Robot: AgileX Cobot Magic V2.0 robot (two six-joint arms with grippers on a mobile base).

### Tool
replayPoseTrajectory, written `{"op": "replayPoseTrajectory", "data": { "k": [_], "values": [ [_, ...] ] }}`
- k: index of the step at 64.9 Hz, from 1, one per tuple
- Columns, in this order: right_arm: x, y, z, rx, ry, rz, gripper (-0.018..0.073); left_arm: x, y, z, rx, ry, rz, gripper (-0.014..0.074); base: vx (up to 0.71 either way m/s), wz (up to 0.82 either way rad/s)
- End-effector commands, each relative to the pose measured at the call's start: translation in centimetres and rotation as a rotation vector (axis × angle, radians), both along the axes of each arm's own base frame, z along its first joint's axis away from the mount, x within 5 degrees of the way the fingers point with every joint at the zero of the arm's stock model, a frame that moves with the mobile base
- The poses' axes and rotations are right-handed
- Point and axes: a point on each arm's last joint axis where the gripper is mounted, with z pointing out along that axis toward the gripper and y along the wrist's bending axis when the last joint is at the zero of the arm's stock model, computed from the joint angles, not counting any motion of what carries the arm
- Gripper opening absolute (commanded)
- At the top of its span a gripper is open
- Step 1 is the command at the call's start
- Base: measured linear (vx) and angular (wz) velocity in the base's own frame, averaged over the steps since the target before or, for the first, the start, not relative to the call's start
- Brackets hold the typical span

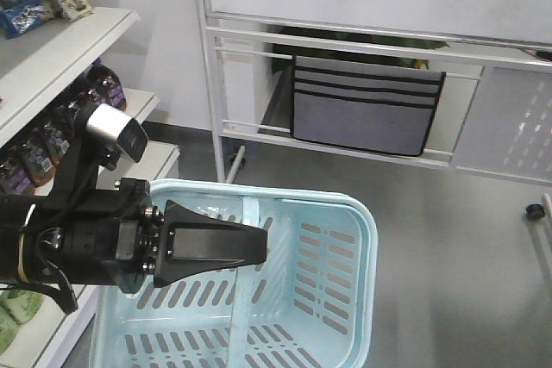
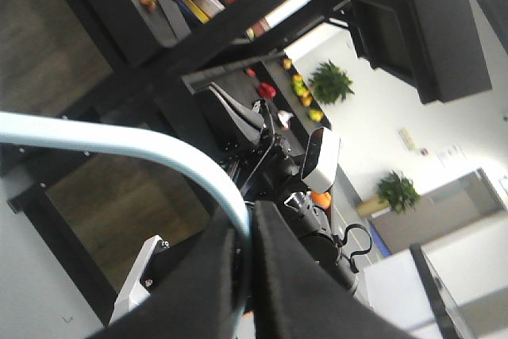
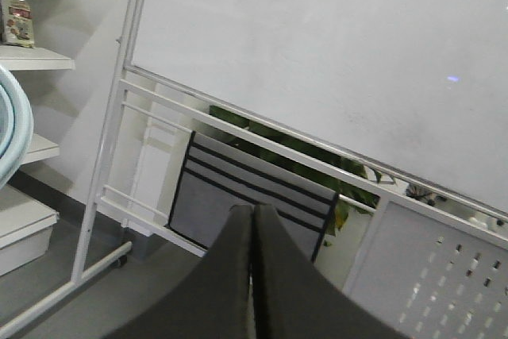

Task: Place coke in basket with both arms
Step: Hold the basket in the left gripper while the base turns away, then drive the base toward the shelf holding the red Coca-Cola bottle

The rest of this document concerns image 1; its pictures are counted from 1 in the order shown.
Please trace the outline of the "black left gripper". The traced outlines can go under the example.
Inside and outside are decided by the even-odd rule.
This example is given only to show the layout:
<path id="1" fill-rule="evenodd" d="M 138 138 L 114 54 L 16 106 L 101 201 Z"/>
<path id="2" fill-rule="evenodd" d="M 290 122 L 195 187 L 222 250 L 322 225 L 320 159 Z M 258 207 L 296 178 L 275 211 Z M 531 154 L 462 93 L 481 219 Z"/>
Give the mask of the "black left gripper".
<path id="1" fill-rule="evenodd" d="M 116 190 L 88 190 L 64 223 L 62 271 L 73 284 L 113 285 L 136 293 L 154 265 L 163 222 L 147 180 L 123 178 Z M 262 264 L 267 231 L 166 202 L 154 266 L 162 288 L 207 271 Z"/>

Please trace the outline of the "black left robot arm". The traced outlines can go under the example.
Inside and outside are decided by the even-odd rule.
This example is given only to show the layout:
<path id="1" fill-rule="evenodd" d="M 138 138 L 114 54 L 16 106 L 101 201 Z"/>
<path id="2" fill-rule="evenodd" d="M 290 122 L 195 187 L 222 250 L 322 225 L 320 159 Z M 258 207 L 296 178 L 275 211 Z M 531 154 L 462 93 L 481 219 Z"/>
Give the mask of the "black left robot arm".
<path id="1" fill-rule="evenodd" d="M 133 294 L 147 277 L 160 288 L 266 259 L 266 230 L 196 213 L 175 196 L 161 199 L 159 186 L 145 180 L 86 189 L 75 203 L 1 198 L 1 281 L 19 289 L 63 296 L 90 284 Z"/>

